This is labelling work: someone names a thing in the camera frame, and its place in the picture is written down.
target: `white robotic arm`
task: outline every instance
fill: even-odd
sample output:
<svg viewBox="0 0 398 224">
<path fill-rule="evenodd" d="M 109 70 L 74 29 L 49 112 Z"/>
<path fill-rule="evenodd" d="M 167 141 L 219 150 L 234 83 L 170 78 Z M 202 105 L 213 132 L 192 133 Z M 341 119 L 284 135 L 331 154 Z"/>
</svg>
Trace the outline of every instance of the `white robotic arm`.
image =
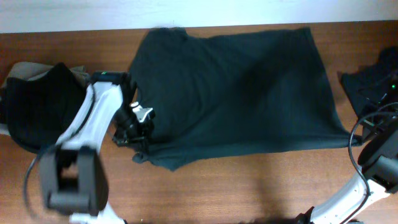
<svg viewBox="0 0 398 224">
<path fill-rule="evenodd" d="M 75 119 L 57 140 L 58 149 L 45 154 L 40 162 L 45 205 L 62 213 L 73 212 L 70 223 L 125 223 L 108 202 L 108 184 L 98 154 L 112 120 L 122 126 L 117 130 L 119 137 L 114 139 L 118 145 L 145 145 L 151 132 L 153 109 L 126 102 L 130 100 L 129 97 L 124 97 L 122 90 L 130 84 L 129 80 L 125 80 L 126 76 L 120 76 L 116 81 L 110 78 L 111 82 L 107 82 L 105 74 L 103 72 L 99 76 L 105 77 L 105 81 L 100 80 L 88 86 L 85 100 Z M 59 170 L 59 167 L 65 168 L 71 164 L 78 166 L 74 181 L 63 179 Z"/>
<path fill-rule="evenodd" d="M 75 119 L 57 141 L 57 145 L 60 146 L 58 154 L 55 152 L 49 153 L 40 162 L 40 179 L 46 207 L 64 213 L 65 211 L 73 212 L 70 215 L 71 223 L 125 223 L 123 219 L 115 214 L 108 202 L 108 184 L 104 177 L 98 154 L 100 153 L 106 130 L 113 119 L 117 120 L 122 129 L 122 131 L 117 130 L 115 134 L 115 136 L 119 136 L 116 140 L 114 139 L 118 146 L 130 146 L 138 143 L 145 148 L 147 137 L 150 136 L 150 132 L 153 129 L 153 125 L 151 126 L 150 122 L 144 125 L 153 118 L 153 109 L 142 108 L 138 103 L 130 105 L 130 102 L 126 102 L 126 97 L 124 97 L 125 94 L 123 93 L 125 84 L 120 81 L 115 82 L 112 78 L 109 78 L 109 82 L 107 82 L 107 79 L 105 77 L 100 82 L 90 84 L 93 86 L 87 88 L 86 98 Z M 84 124 L 84 126 L 74 135 L 73 133 L 80 128 L 81 124 Z M 390 150 L 389 153 L 385 152 L 398 144 L 397 130 L 398 122 L 396 121 L 393 127 L 390 128 L 390 132 L 386 131 L 387 136 L 382 136 L 382 141 L 380 139 L 378 141 L 374 140 L 374 144 L 368 144 L 372 150 L 371 153 L 369 153 L 369 150 L 366 153 L 363 165 L 368 173 L 367 178 L 371 194 L 360 210 L 356 211 L 361 202 L 363 202 L 367 189 L 360 176 L 356 174 L 332 198 L 322 205 L 310 209 L 306 214 L 300 214 L 293 223 L 346 223 L 348 222 L 347 218 L 354 217 L 370 204 L 395 193 L 398 190 L 396 187 L 397 182 L 395 181 L 398 176 L 398 163 L 396 159 L 391 162 L 385 160 L 383 156 L 386 156 L 387 159 L 396 157 L 396 150 Z M 69 161 L 65 162 L 62 156 L 57 156 L 64 154 Z M 79 187 L 76 184 L 68 185 L 74 187 L 75 190 L 78 189 L 78 193 L 72 191 L 73 195 L 70 191 L 65 190 L 65 186 L 62 186 L 62 181 L 59 177 L 59 167 L 69 166 L 71 163 L 81 165 L 79 174 L 86 172 L 84 179 L 78 177 Z M 380 174 L 381 170 L 386 169 L 387 173 L 392 175 L 385 176 Z M 378 181 L 373 179 L 375 175 L 378 175 Z M 380 178 L 388 180 L 387 182 L 392 185 L 385 185 L 385 182 L 380 181 Z"/>
</svg>

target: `dark green t-shirt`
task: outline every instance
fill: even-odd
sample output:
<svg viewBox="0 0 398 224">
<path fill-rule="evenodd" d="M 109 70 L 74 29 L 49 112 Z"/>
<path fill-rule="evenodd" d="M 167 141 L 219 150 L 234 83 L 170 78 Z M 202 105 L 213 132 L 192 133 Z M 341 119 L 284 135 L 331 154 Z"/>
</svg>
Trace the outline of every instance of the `dark green t-shirt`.
<svg viewBox="0 0 398 224">
<path fill-rule="evenodd" d="M 175 170 L 198 159 L 345 147 L 310 29 L 196 38 L 156 29 L 130 73 L 156 112 L 147 154 Z"/>
</svg>

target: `dark fabric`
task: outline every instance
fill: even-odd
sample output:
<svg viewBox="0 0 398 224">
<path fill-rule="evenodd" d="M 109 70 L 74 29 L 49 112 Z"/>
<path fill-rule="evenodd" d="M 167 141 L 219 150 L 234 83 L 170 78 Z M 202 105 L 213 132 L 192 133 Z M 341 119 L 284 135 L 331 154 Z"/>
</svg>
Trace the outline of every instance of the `dark fabric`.
<svg viewBox="0 0 398 224">
<path fill-rule="evenodd" d="M 155 129 L 147 154 L 170 170 L 198 159 L 346 147 L 310 29 L 208 39 L 156 29 L 130 73 Z"/>
<path fill-rule="evenodd" d="M 397 69 L 398 47 L 390 47 L 380 53 L 376 64 L 354 74 L 343 74 L 341 84 L 358 117 L 377 109 L 377 103 L 388 92 L 391 75 Z"/>
<path fill-rule="evenodd" d="M 6 89 L 0 88 L 0 124 L 6 123 L 6 104 L 5 104 L 5 97 L 6 97 Z"/>
<path fill-rule="evenodd" d="M 85 95 L 63 63 L 35 81 L 8 78 L 6 115 L 11 137 L 33 153 L 56 143 L 72 123 Z"/>
</svg>

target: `wood grain surface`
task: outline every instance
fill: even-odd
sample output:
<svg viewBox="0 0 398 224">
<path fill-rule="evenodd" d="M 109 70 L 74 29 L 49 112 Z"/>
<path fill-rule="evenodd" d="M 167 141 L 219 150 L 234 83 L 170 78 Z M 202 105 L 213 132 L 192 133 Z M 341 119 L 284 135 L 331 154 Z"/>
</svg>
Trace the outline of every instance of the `wood grain surface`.
<svg viewBox="0 0 398 224">
<path fill-rule="evenodd" d="M 385 47 L 398 45 L 398 22 L 286 24 L 187 29 L 197 37 L 269 29 L 312 28 L 325 64 L 336 109 L 346 129 L 356 121 L 338 82 L 338 72 L 371 65 Z M 15 62 L 95 70 L 126 71 L 148 30 L 104 30 L 0 35 L 0 81 Z M 354 150 L 357 156 L 360 148 Z M 354 174 L 346 149 L 255 154 L 197 161 L 170 172 L 131 161 L 130 149 L 105 137 L 101 158 L 110 184 L 109 201 L 129 223 L 239 223 L 256 218 L 295 217 L 328 199 Z M 34 155 L 0 136 L 0 223 L 32 221 L 22 201 L 22 179 Z M 30 200 L 49 223 L 66 218 L 43 211 L 37 171 L 29 182 Z M 358 218 L 367 224 L 397 223 L 393 195 L 371 205 Z"/>
</svg>

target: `white wall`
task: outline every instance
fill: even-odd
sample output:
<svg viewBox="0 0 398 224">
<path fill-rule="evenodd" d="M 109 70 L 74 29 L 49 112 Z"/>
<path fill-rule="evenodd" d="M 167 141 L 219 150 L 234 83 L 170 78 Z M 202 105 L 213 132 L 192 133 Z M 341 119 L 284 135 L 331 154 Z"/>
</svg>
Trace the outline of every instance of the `white wall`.
<svg viewBox="0 0 398 224">
<path fill-rule="evenodd" d="M 0 0 L 0 32 L 398 19 L 398 0 Z"/>
</svg>

